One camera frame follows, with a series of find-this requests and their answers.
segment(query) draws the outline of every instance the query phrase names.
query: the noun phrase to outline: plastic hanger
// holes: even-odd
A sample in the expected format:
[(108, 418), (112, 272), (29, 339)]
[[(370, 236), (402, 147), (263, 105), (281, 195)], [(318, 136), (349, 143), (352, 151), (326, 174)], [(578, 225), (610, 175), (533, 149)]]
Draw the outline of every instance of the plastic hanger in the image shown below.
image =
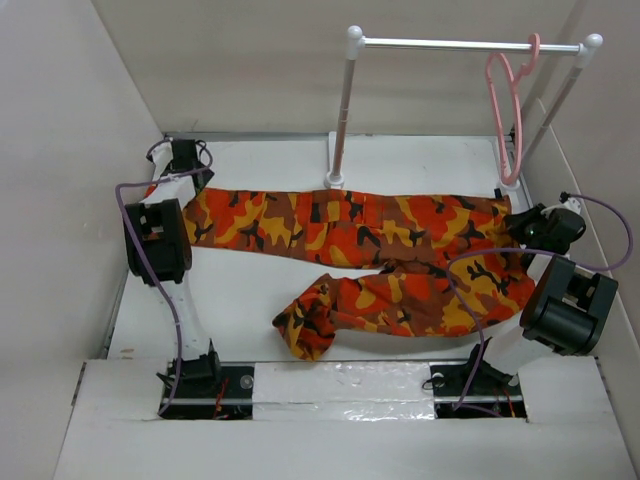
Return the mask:
[[(491, 107), (493, 109), (493, 116), (496, 122), (498, 147), (500, 150), (500, 180), (506, 186), (513, 185), (520, 175), (520, 167), (522, 164), (522, 116), (520, 114), (518, 84), (522, 77), (526, 77), (533, 72), (536, 63), (538, 62), (538, 55), (540, 54), (540, 35), (537, 33), (530, 35), (529, 43), (531, 43), (531, 59), (528, 63), (523, 63), (520, 66), (520, 70), (518, 70), (518, 73), (516, 73), (515, 76), (513, 75), (513, 70), (511, 69), (509, 60), (507, 60), (507, 57), (503, 53), (492, 53), (489, 55), (489, 58), (487, 58), (487, 65), (485, 67), (485, 77), (487, 79), (487, 86), (489, 87), (489, 94), (491, 96)], [(500, 108), (498, 107), (498, 98), (496, 96), (493, 78), (491, 77), (491, 64), (496, 58), (500, 61), (500, 65), (502, 65), (505, 74), (507, 75), (507, 83), (511, 93), (511, 105), (513, 106), (515, 161), (511, 171), (509, 171), (509, 157), (507, 156), (507, 146), (504, 140), (504, 130), (502, 128)]]

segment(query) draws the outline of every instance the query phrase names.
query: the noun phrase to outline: metal rod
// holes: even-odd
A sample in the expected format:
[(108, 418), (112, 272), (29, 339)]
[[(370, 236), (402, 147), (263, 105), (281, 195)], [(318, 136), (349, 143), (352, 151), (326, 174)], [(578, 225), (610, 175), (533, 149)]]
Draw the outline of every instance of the metal rod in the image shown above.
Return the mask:
[[(509, 395), (509, 399), (511, 399), (512, 402), (521, 402), (521, 401), (524, 400), (522, 395)], [(434, 398), (434, 402), (435, 403), (455, 403), (458, 400), (460, 400), (459, 396), (457, 396), (457, 397), (450, 397), (450, 396), (439, 397), (439, 396), (435, 396), (435, 398)], [(496, 402), (506, 402), (506, 401), (507, 401), (507, 396), (506, 395), (499, 395), (499, 394), (498, 395), (468, 395), (464, 399), (465, 403), (474, 403), (474, 402), (478, 402), (478, 403), (496, 403)]]
[(340, 100), (340, 113), (338, 114), (338, 129), (336, 131), (336, 148), (333, 153), (333, 165), (328, 181), (340, 182), (342, 180), (342, 154), (344, 153), (344, 140), (347, 135), (347, 120), (349, 117), (349, 101), (351, 100), (351, 87), (353, 86), (353, 73), (356, 68), (355, 60), (347, 60), (344, 66), (344, 80), (342, 82), (342, 99)]
[[(464, 42), (457, 40), (411, 40), (364, 38), (367, 48), (406, 48), (415, 50), (453, 50), (466, 52), (531, 53), (530, 43)], [(580, 45), (540, 45), (541, 55), (578, 55)]]
[(569, 70), (569, 73), (565, 77), (564, 82), (562, 83), (562, 86), (560, 87), (560, 89), (558, 90), (558, 93), (556, 93), (555, 98), (551, 102), (551, 107), (549, 108), (549, 110), (547, 110), (544, 117), (542, 118), (542, 122), (540, 123), (540, 126), (537, 128), (536, 134), (533, 137), (533, 140), (531, 140), (531, 142), (529, 142), (529, 144), (524, 149), (524, 152), (522, 154), (523, 164), (526, 160), (529, 159), (529, 157), (531, 157), (533, 152), (536, 150), (536, 148), (540, 144), (540, 141), (544, 137), (544, 134), (547, 133), (547, 130), (551, 125), (551, 122), (553, 121), (554, 117), (558, 113), (558, 110), (560, 110), (560, 107), (562, 106), (565, 99), (569, 95), (569, 92), (571, 92), (571, 89), (573, 88), (576, 81), (578, 80), (578, 77), (582, 73), (582, 70), (584, 70), (582, 67), (577, 67), (577, 66), (573, 66), (571, 67), (571, 70)]
[[(571, 12), (569, 12), (569, 16), (567, 17), (567, 21), (564, 26), (558, 33), (558, 36), (555, 38), (557, 43), (566, 43), (571, 41), (571, 37), (573, 36), (576, 28), (578, 27), (580, 20), (582, 19), (582, 14), (587, 6), (587, 0), (577, 0), (574, 4)], [(544, 63), (541, 65), (539, 69), (539, 73), (536, 76), (536, 79), (529, 89), (529, 94), (527, 95), (527, 99), (522, 104), (520, 108), (520, 114), (522, 116), (522, 123), (527, 122), (527, 117), (533, 108), (533, 105), (536, 103), (538, 98), (541, 98), (544, 94), (549, 82), (551, 81), (551, 77), (558, 66), (558, 62), (560, 61), (560, 57), (551, 56), (544, 60)]]

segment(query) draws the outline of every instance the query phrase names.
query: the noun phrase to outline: white surface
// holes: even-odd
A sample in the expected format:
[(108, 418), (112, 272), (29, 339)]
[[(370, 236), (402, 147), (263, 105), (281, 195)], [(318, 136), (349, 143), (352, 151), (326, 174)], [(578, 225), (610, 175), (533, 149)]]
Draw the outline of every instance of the white surface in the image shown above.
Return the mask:
[[(536, 103), (531, 113), (531, 119), (535, 122), (538, 121), (541, 116), (541, 104)], [(575, 191), (577, 189), (576, 179), (558, 143), (553, 128), (550, 129), (548, 134), (542, 139), (538, 152), (536, 152), (536, 155), (534, 155), (531, 160), (532, 162), (524, 166), (523, 171), (527, 181), (527, 187), (534, 202), (543, 202), (551, 205), (557, 201), (558, 192), (562, 190)], [(552, 169), (555, 174), (549, 175), (548, 172)], [(602, 174), (599, 178), (602, 180), (602, 185), (605, 185), (606, 179), (608, 178), (607, 175)], [(622, 176), (616, 177), (614, 183), (620, 184), (621, 182), (627, 182), (627, 178), (623, 178)], [(598, 197), (604, 195), (604, 191), (588, 191), (584, 188), (583, 191)], [(633, 196), (632, 191), (627, 190), (627, 194), (624, 192), (624, 186), (621, 186), (616, 192), (616, 195), (623, 194)], [(623, 211), (632, 206), (631, 204), (625, 203), (617, 203), (616, 205)], [(607, 228), (609, 218), (607, 217), (605, 220), (605, 215), (609, 214), (599, 215), (596, 218), (602, 221), (600, 225), (603, 225), (603, 227), (599, 228), (600, 234), (598, 238), (596, 238), (592, 213), (600, 214), (602, 212), (599, 212), (599, 209), (593, 208), (593, 206), (589, 204), (586, 204), (585, 207), (586, 208), (582, 209), (582, 215), (587, 222), (587, 231), (584, 236), (571, 247), (572, 259), (588, 264), (604, 265), (606, 262), (602, 252), (602, 245), (605, 244), (620, 244), (620, 250), (607, 254), (609, 262), (612, 261), (612, 259), (619, 258), (618, 255), (620, 255), (622, 249), (625, 248), (626, 240), (621, 239), (619, 234), (616, 235), (611, 232), (619, 232), (621, 227), (612, 225), (610, 228)], [(637, 216), (634, 216), (633, 213), (628, 215), (628, 219), (632, 224), (637, 223), (636, 218)], [(616, 272), (616, 276), (622, 281), (620, 285), (620, 295), (616, 296), (611, 312), (609, 313), (607, 324), (594, 350), (595, 354), (599, 356), (602, 373), (609, 388), (611, 401), (621, 425), (622, 433), (625, 436), (627, 446), (632, 454), (636, 469), (640, 467), (640, 415), (638, 415), (637, 409), (637, 399), (640, 398), (640, 382), (638, 382), (640, 347), (638, 347), (631, 323), (636, 321), (635, 317), (637, 317), (637, 314), (635, 316), (633, 314), (637, 310), (633, 310), (635, 305), (633, 298), (636, 294), (633, 291), (631, 291), (631, 295), (624, 294), (625, 292), (629, 293), (629, 288), (633, 288), (635, 285), (634, 278), (637, 268), (634, 270), (633, 266), (638, 264), (637, 257), (638, 254), (635, 253), (628, 266)], [(625, 300), (625, 305), (631, 305), (632, 314), (630, 316), (627, 316), (627, 312), (620, 298), (621, 296), (623, 296)]]
[(433, 420), (426, 362), (258, 363), (255, 420)]
[[(204, 132), (335, 130), (352, 24), (370, 37), (526, 42), (538, 32), (552, 43), (574, 2), (94, 0), (160, 128)], [(486, 58), (361, 50), (350, 131), (493, 134)]]
[[(492, 197), (498, 173), (490, 140), (348, 137), (343, 164), (345, 188), (380, 194)], [(209, 146), (216, 172), (211, 187), (290, 191), (323, 188), (327, 171), (324, 139), (220, 142)], [(367, 274), (269, 255), (194, 248), (188, 276), (202, 325), (223, 361), (289, 361), (294, 357), (271, 321), (326, 272), (336, 277)], [(174, 357), (172, 323), (159, 294), (130, 275), (109, 358)], [(500, 331), (505, 325), (487, 332)], [(323, 359), (459, 358), (476, 341), (475, 335), (459, 339), (399, 338), (341, 330)]]
[[(189, 278), (183, 278), (182, 283), (173, 281), (162, 282), (162, 286), (176, 307), (180, 319), (180, 333), (182, 334), (182, 358), (195, 360), (209, 351), (209, 337), (204, 333), (198, 311), (191, 296)], [(174, 335), (174, 347), (177, 351), (178, 340)]]
[(0, 476), (50, 479), (71, 418), (82, 361), (2, 364)]
[(125, 271), (113, 187), (159, 132), (89, 2), (0, 1), (0, 64), (0, 476), (40, 480)]
[(611, 410), (600, 408), (606, 395), (589, 358), (533, 364), (538, 374), (523, 377), (559, 403), (574, 399), (570, 391), (583, 396), (574, 407), (582, 418), (569, 414), (561, 423), (544, 409), (531, 423), (149, 421), (162, 364), (89, 363), (55, 480), (635, 478)]
[[(566, 44), (573, 41), (573, 35), (575, 30), (582, 19), (582, 15), (584, 13), (584, 9), (587, 5), (588, 0), (576, 0), (567, 16), (567, 20), (564, 22), (564, 25), (558, 32), (557, 36), (554, 39), (554, 43)], [(558, 62), (564, 59), (567, 62), (567, 66), (570, 64), (571, 60), (566, 57), (548, 57), (544, 59), (544, 62), (539, 66), (538, 74), (536, 76), (536, 80), (534, 84), (531, 86), (529, 90), (529, 94), (522, 102), (522, 121), (527, 122), (527, 118), (529, 116), (529, 112), (533, 107), (533, 104), (538, 101), (538, 97), (543, 95), (545, 89), (549, 86), (549, 81), (551, 77), (553, 77), (554, 72), (557, 69)]]

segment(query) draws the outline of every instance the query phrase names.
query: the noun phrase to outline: camouflage pants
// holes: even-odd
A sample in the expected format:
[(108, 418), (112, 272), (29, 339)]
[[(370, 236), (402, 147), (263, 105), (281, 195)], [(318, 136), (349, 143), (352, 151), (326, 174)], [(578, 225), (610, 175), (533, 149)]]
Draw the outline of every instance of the camouflage pants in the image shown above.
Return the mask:
[[(323, 275), (274, 319), (293, 355), (313, 361), (339, 329), (449, 337), (474, 331), (444, 267), (463, 252), (516, 246), (502, 222), (508, 213), (508, 199), (207, 188), (184, 218), (195, 246), (383, 268), (355, 280)], [(534, 288), (516, 255), (463, 259), (452, 273), (484, 326), (512, 317)]]

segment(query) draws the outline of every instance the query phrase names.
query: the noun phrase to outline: white enclosure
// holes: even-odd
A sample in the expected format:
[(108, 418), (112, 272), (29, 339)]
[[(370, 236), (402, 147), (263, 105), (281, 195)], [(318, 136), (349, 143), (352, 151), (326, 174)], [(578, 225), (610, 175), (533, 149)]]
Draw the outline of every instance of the white enclosure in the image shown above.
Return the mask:
[[(336, 461), (353, 461), (355, 472), (331, 470), (349, 478), (375, 473), (423, 478), (435, 472), (468, 477), (474, 472), (471, 461), (458, 462), (455, 469), (443, 466), (454, 461), (445, 448), (454, 444), (474, 462), (493, 465), (496, 478), (517, 469), (518, 478), (601, 478), (612, 472), (616, 478), (633, 478), (629, 456), (636, 471), (640, 466), (638, 253), (614, 274), (620, 295), (595, 351), (597, 364), (592, 358), (532, 364), (523, 380), (529, 389), (527, 408), (535, 413), (532, 422), (498, 420), (496, 448), (507, 451), (521, 442), (548, 456), (542, 467), (539, 458), (523, 457), (516, 449), (505, 463), (495, 452), (478, 453), (486, 438), (484, 425), (491, 420), (463, 425), (334, 422), (327, 424), (331, 428), (274, 418), (240, 426), (168, 425), (148, 420), (159, 398), (153, 374), (174, 354), (171, 325), (154, 292), (126, 275), (113, 188), (150, 177), (144, 153), (161, 131), (218, 132), (208, 137), (215, 140), (209, 144), (216, 156), (215, 186), (322, 188), (328, 151), (320, 135), (336, 127), (350, 24), (378, 37), (509, 42), (525, 42), (537, 31), (543, 43), (577, 43), (598, 32), (605, 44), (525, 164), (529, 198), (520, 190), (514, 194), (515, 206), (553, 204), (560, 191), (580, 190), (616, 205), (640, 232), (640, 94), (633, 90), (638, 22), (640, 6), (634, 0), (606, 5), (596, 0), (93, 0), (93, 5), (90, 0), (0, 0), (0, 476), (49, 479), (58, 466), (57, 480), (163, 478), (168, 470), (162, 463), (152, 465), (152, 459), (168, 461), (173, 450), (166, 439), (183, 437), (183, 452), (193, 452), (185, 458), (195, 462), (194, 472), (224, 468), (210, 470), (213, 455), (198, 450), (210, 442), (221, 448), (215, 458), (230, 462), (225, 471), (239, 478), (270, 465), (278, 478), (299, 478), (304, 472), (282, 458), (272, 463), (273, 456), (286, 452), (263, 445), (289, 445), (293, 457), (305, 463), (307, 441), (316, 449), (328, 448)], [(497, 170), (485, 60), (485, 54), (443, 52), (362, 55), (349, 131), (421, 136), (348, 137), (346, 186), (388, 194), (490, 196)], [(542, 62), (525, 105), (529, 136), (569, 63)], [(523, 85), (523, 97), (534, 81)], [(258, 135), (249, 141), (244, 132)], [(294, 132), (313, 135), (269, 137)], [(130, 193), (128, 200), (141, 195)], [(572, 256), (612, 263), (624, 252), (622, 228), (608, 212), (587, 208), (588, 233), (572, 247)], [(245, 266), (235, 268), (237, 256), (243, 255)], [(285, 260), (194, 251), (190, 281), (195, 303), (223, 360), (291, 359), (269, 320), (299, 293), (295, 285), (306, 286), (327, 269)], [(226, 277), (217, 274), (221, 270)], [(252, 275), (254, 270), (263, 273)], [(283, 272), (295, 280), (294, 290), (269, 284), (270, 275)], [(235, 321), (237, 309), (222, 299), (243, 302), (247, 277), (253, 299), (242, 304), (242, 318)], [(74, 408), (82, 364), (104, 356), (113, 325), (109, 359), (88, 364)], [(461, 358), (474, 342), (471, 337), (447, 341), (346, 334), (326, 360)], [(550, 383), (543, 382), (546, 376), (541, 380), (544, 375), (552, 377)], [(119, 388), (126, 393), (118, 394)], [(225, 450), (229, 445), (220, 446), (228, 435), (252, 439), (247, 443), (255, 460), (250, 467), (243, 466), (245, 457), (240, 461)], [(360, 440), (376, 452), (372, 463), (352, 447), (341, 448), (340, 441), (353, 445)], [(382, 452), (403, 442), (413, 450), (399, 449), (397, 455), (406, 456), (387, 462)], [(132, 453), (147, 444), (154, 449)], [(429, 445), (433, 449), (423, 455)], [(577, 463), (585, 456), (583, 465)], [(318, 478), (329, 475), (320, 464), (312, 465)], [(127, 466), (142, 471), (133, 476)]]

